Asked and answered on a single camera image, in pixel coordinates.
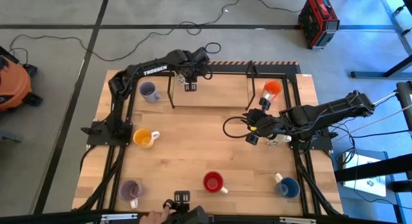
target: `red power station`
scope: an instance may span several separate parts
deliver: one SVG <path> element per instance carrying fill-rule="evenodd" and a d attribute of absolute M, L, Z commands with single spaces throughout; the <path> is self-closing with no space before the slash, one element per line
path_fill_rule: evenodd
<path fill-rule="evenodd" d="M 322 48 L 339 29 L 339 20 L 329 0 L 306 0 L 299 14 L 299 25 L 308 49 Z"/>

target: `wooden tabletop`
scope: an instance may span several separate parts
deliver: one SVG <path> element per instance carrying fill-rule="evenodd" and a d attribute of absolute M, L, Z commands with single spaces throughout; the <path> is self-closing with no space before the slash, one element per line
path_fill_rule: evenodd
<path fill-rule="evenodd" d="M 106 75 L 96 114 L 98 120 L 109 113 L 111 97 L 107 81 L 115 72 L 111 70 Z M 302 215 L 299 197 L 285 199 L 274 190 L 274 173 L 296 178 L 293 152 L 288 144 L 268 146 L 260 139 L 258 145 L 253 146 L 244 138 L 232 139 L 223 134 L 223 122 L 228 117 L 240 116 L 245 112 L 252 91 L 250 79 L 244 75 L 215 74 L 213 77 L 207 83 L 214 83 L 214 87 L 219 89 L 208 95 L 207 90 L 201 88 L 204 82 L 199 82 L 199 96 L 196 96 L 197 92 L 188 92 L 190 100 L 185 100 L 177 91 L 181 85 L 174 85 L 175 109 L 171 107 L 166 93 L 168 77 L 144 77 L 139 80 L 139 84 L 153 82 L 162 98 L 155 104 L 145 102 L 139 94 L 135 99 L 131 119 L 133 130 L 146 127 L 160 132 L 160 138 L 150 149 L 140 148 L 134 143 L 126 148 L 120 184 L 126 180 L 136 180 L 144 186 L 144 195 L 135 211 L 160 210 L 166 199 L 173 198 L 174 191 L 188 190 L 191 192 L 191 207 L 201 205 L 209 214 Z M 258 100 L 266 80 L 255 79 L 256 98 L 251 108 L 259 107 Z M 297 81 L 301 103 L 316 105 L 312 76 L 297 75 Z M 288 86 L 294 106 L 292 85 Z M 209 106 L 220 104 L 221 107 L 198 107 L 194 101 Z M 285 108 L 282 91 L 272 102 L 268 113 L 278 115 Z M 232 135 L 242 135 L 248 130 L 241 122 L 233 121 L 227 125 L 227 131 Z M 73 208 L 81 206 L 100 183 L 107 152 L 107 146 L 97 146 L 84 160 Z M 311 151 L 311 154 L 318 187 L 333 207 L 342 212 L 330 158 L 322 151 Z M 204 190 L 202 178 L 208 171 L 222 174 L 228 194 L 210 194 Z M 307 185 L 305 187 L 309 209 L 313 212 L 310 189 Z M 111 185 L 106 191 L 105 208 L 108 207 L 110 190 Z M 133 211 L 119 197 L 115 210 Z"/>

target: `orange mug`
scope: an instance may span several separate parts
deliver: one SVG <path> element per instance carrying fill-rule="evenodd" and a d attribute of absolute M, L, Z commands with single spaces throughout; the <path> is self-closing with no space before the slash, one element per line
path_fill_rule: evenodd
<path fill-rule="evenodd" d="M 133 135 L 133 141 L 140 147 L 150 148 L 159 136 L 158 131 L 151 132 L 147 128 L 139 128 Z"/>
<path fill-rule="evenodd" d="M 282 85 L 275 80 L 268 80 L 263 87 L 263 98 L 271 101 L 282 92 Z"/>

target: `concrete floor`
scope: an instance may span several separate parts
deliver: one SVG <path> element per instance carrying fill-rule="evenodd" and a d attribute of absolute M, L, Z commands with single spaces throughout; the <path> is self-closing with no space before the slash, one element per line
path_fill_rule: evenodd
<path fill-rule="evenodd" d="M 220 8 L 235 0 L 109 0 L 103 24 L 177 24 L 182 21 L 204 23 L 214 20 Z M 264 0 L 271 6 L 291 10 L 301 9 L 305 0 Z M 342 25 L 390 25 L 391 21 L 380 0 L 330 0 Z M 95 24 L 102 0 L 0 0 L 0 24 Z M 399 0 L 388 0 L 396 9 Z M 22 12 L 16 6 L 29 7 Z M 298 13 L 269 10 L 260 2 L 240 0 L 227 8 L 218 24 L 295 24 Z M 412 19 L 402 14 L 402 22 L 412 26 Z M 168 30 L 101 30 L 94 51 L 105 58 L 125 55 L 149 32 Z M 73 35 L 87 44 L 91 30 L 0 30 L 0 45 L 7 48 L 12 39 L 26 33 L 32 36 Z M 92 57 L 45 212 L 70 210 L 79 176 L 79 161 L 85 150 L 86 135 L 80 127 L 89 126 L 98 103 L 106 70 L 124 69 L 129 64 L 162 57 L 176 49 L 195 50 L 208 42 L 219 42 L 222 51 L 211 55 L 215 61 L 298 61 L 302 73 L 314 77 L 319 102 L 344 97 L 358 89 L 371 100 L 378 100 L 395 89 L 395 80 L 351 79 L 353 70 L 386 71 L 407 53 L 393 30 L 341 30 L 324 50 L 307 50 L 299 30 L 202 30 L 197 36 L 185 30 L 175 30 L 169 36 L 152 36 L 132 56 L 116 62 L 103 62 Z M 20 39 L 16 47 L 29 51 L 29 63 L 40 69 L 33 80 L 36 93 L 44 98 L 40 107 L 23 106 L 12 114 L 0 116 L 0 129 L 7 129 L 24 137 L 21 144 L 2 143 L 0 147 L 0 216 L 28 214 L 32 211 L 41 180 L 50 160 L 52 147 L 59 132 L 66 106 L 82 65 L 85 51 L 76 41 Z M 398 111 L 396 99 L 379 106 L 371 118 L 349 122 L 350 129 Z M 391 120 L 357 132 L 357 135 L 393 131 L 390 123 L 398 121 L 405 129 L 401 114 Z M 408 134 L 377 136 L 357 140 L 360 149 L 387 151 L 390 157 L 411 152 Z M 348 148 L 347 140 L 335 143 L 335 152 Z M 412 207 L 411 195 L 402 196 L 403 206 Z M 391 207 L 367 204 L 365 201 L 343 200 L 344 211 L 353 217 L 394 221 Z M 353 206 L 362 206 L 359 212 Z"/>

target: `person's hand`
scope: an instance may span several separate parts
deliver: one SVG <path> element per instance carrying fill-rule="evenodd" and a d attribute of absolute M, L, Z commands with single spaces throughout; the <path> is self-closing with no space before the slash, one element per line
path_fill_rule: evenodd
<path fill-rule="evenodd" d="M 170 208 L 168 206 L 165 207 L 163 212 L 152 211 L 148 216 L 143 216 L 140 218 L 139 224 L 161 224 L 166 221 L 169 216 L 169 211 Z"/>

